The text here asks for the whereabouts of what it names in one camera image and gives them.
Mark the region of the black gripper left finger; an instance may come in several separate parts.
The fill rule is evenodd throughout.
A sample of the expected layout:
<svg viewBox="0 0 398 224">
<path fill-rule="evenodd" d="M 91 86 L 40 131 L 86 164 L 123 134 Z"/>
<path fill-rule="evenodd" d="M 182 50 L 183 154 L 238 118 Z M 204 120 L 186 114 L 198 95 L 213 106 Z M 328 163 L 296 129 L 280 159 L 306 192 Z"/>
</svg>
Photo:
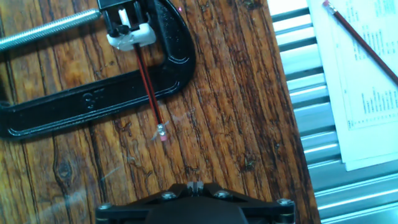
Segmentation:
<svg viewBox="0 0 398 224">
<path fill-rule="evenodd" d="M 104 203 L 95 211 L 96 224 L 145 223 L 148 214 L 168 202 L 193 196 L 195 182 L 173 184 L 169 189 L 126 205 Z"/>
</svg>

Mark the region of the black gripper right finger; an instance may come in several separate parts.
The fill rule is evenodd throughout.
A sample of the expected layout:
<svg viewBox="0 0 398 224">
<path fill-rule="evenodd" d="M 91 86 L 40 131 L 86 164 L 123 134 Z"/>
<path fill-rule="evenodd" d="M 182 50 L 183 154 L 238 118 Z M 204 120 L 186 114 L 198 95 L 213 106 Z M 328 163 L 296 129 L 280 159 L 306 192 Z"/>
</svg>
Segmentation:
<svg viewBox="0 0 398 224">
<path fill-rule="evenodd" d="M 195 196 L 214 199 L 215 203 L 222 203 L 238 208 L 248 223 L 295 223 L 295 202 L 291 199 L 280 198 L 274 202 L 265 202 L 247 195 L 222 188 L 217 183 L 195 182 Z"/>
</svg>

